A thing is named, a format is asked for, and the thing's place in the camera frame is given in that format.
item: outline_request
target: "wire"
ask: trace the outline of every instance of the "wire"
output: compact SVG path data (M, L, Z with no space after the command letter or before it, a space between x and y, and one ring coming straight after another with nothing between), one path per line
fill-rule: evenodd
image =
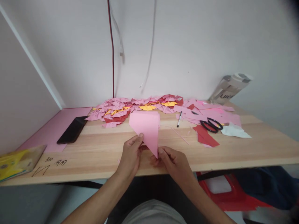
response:
M111 5L110 5L110 12L111 12L111 17L112 17L112 20L113 20L115 29L116 29L116 31L117 31L117 33L118 33L118 37L119 37L119 43L120 43L120 56L123 56L124 48L123 48L123 45L122 45L122 38L121 38L121 34L120 34L120 31L119 31L117 22L116 22L116 20L115 20L115 18L114 18L114 15L113 15L113 10L112 10L112 6L111 6Z
M149 77L149 73L150 73L150 64L152 63L152 55L153 55L153 48L154 48L155 23L156 23L156 8L157 8L157 0L155 0L155 3L154 3L153 36L152 36L152 46L151 46L151 49L150 49L150 56L149 56L149 66L147 68L147 73L146 73L146 76L144 78L144 81L140 85L139 88L141 88L143 86L143 84L146 84L147 78Z
M110 26L110 35L112 43L112 86L113 86L113 98L114 98L114 45L113 45L113 36L112 36L112 27L111 27L111 15L110 15L110 2L107 0L108 4L108 15L109 15L109 26Z

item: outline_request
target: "black scissors handle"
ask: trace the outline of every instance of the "black scissors handle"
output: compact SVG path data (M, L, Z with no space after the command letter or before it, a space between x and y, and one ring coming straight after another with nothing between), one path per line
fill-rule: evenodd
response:
M214 121L216 124L219 125L219 127L217 127L216 125L214 125L211 121ZM212 118L208 118L208 122L206 121L200 121L200 124L207 129L210 132L213 133L218 133L219 130L223 129L223 126L216 120L212 119Z

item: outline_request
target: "pen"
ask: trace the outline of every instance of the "pen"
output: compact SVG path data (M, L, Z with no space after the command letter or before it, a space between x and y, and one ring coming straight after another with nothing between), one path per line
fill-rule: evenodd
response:
M179 127L179 125L180 125L180 120L181 120L181 117L182 117L182 111L181 111L180 117L179 117L179 119L178 119L178 125L177 125L177 128L178 128L178 127Z

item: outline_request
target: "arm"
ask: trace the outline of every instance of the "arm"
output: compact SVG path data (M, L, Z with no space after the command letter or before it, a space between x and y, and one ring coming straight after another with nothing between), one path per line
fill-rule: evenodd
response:
M158 151L160 159L152 157L155 165L164 163L174 181L211 224L235 223L207 196L198 184L184 153L166 146L159 147Z
M76 208L62 223L104 223L112 209L128 189L135 177L141 153L145 146L140 146L143 134L136 135L124 143L121 161L117 171L89 199Z

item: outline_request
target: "hand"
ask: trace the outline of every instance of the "hand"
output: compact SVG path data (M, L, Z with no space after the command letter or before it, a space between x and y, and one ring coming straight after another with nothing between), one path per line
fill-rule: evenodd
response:
M133 179L137 173L140 163L140 156L143 150L149 149L147 146L141 146L143 143L143 133L135 135L124 143L121 160L117 168L117 173L126 178Z
M167 146L159 147L158 152L160 159L156 159L155 156L151 157L154 165L164 164L172 179L183 191L192 187L193 184L198 185L184 153Z

